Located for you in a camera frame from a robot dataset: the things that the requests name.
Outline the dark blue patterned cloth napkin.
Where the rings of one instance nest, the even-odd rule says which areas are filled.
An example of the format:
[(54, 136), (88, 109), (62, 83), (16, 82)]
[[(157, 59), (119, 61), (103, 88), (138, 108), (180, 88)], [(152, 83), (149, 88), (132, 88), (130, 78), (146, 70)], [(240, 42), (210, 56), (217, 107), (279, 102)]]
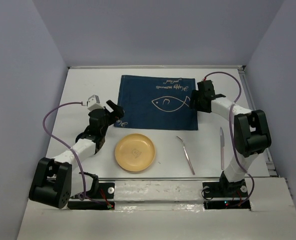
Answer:
[(118, 105), (124, 116), (114, 126), (128, 129), (196, 131), (197, 112), (190, 109), (193, 78), (123, 75)]

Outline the tan round plate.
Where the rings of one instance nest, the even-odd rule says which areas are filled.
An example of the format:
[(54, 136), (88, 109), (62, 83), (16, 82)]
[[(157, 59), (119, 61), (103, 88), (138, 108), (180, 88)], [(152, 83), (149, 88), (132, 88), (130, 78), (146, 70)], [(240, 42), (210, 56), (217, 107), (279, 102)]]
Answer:
[(149, 168), (155, 155), (156, 149), (152, 140), (139, 133), (123, 137), (115, 147), (117, 164), (128, 172), (138, 173)]

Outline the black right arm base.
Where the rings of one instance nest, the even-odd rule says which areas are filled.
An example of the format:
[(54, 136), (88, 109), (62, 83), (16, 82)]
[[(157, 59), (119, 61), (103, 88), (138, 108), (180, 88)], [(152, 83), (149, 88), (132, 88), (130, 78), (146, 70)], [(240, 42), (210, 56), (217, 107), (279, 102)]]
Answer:
[(229, 190), (222, 190), (219, 187), (218, 181), (203, 182), (201, 196), (204, 199), (203, 206), (205, 210), (251, 210), (249, 200), (241, 204), (248, 197), (248, 191), (244, 180), (241, 184)]

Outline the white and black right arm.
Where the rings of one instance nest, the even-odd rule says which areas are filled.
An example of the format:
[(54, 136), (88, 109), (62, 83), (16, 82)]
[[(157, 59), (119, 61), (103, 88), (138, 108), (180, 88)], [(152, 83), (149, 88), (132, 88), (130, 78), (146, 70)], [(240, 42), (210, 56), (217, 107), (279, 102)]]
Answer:
[(223, 94), (216, 94), (210, 80), (199, 82), (197, 86), (198, 89), (192, 91), (190, 108), (220, 115), (229, 122), (234, 156), (218, 182), (219, 192), (229, 196), (242, 186), (257, 156), (271, 146), (266, 115), (262, 110), (241, 107)]

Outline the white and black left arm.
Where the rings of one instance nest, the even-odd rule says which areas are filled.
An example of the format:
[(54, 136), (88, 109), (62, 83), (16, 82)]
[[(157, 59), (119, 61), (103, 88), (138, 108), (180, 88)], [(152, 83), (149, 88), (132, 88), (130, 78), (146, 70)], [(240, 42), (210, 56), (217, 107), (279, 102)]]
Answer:
[[(109, 111), (100, 104), (96, 95), (91, 96), (86, 103), (89, 110), (89, 125), (76, 137), (73, 146), (60, 140), (67, 150), (53, 157), (43, 157), (39, 160), (29, 191), (29, 199), (34, 202), (62, 209), (70, 197), (77, 195), (81, 201), (90, 200), (96, 194), (105, 199), (100, 188), (98, 176), (84, 172), (82, 161), (97, 154), (105, 143), (108, 127), (124, 116), (124, 110), (108, 100)], [(79, 168), (82, 178), (81, 192), (72, 193), (72, 172)]]

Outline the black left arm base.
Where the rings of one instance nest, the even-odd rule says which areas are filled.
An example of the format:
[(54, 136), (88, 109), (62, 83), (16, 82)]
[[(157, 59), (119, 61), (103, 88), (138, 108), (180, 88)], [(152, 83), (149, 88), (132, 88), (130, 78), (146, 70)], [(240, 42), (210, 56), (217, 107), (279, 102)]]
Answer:
[(67, 209), (96, 211), (114, 210), (115, 183), (112, 181), (99, 181), (97, 175), (88, 172), (85, 173), (85, 176), (88, 179), (92, 179), (91, 187), (86, 192), (85, 200), (81, 201), (78, 194), (71, 196), (67, 203)]

